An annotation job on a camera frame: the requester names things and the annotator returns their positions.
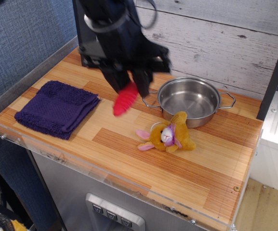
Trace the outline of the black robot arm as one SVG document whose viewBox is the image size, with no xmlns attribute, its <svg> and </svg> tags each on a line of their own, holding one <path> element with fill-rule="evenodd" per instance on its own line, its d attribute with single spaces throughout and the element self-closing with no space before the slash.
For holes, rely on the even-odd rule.
<svg viewBox="0 0 278 231">
<path fill-rule="evenodd" d="M 86 65 L 100 69 L 116 92 L 130 83 L 131 72 L 139 94 L 147 96 L 153 73 L 170 72 L 168 48 L 143 35 L 132 0 L 82 0 L 80 4 L 84 21 L 96 37 L 79 48 Z"/>
</svg>

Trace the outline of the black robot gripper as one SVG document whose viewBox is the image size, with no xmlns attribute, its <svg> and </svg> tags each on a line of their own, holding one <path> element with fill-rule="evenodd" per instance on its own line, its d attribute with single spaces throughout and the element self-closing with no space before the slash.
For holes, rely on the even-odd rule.
<svg viewBox="0 0 278 231">
<path fill-rule="evenodd" d="M 116 93 L 131 81 L 126 69 L 130 70 L 131 84 L 136 85 L 141 97 L 149 94 L 153 72 L 170 72 L 169 50 L 149 41 L 132 15 L 122 14 L 112 23 L 87 16 L 84 16 L 84 21 L 95 34 L 96 41 L 89 42 L 80 53 L 89 64 L 102 66 L 101 72 Z"/>
</svg>

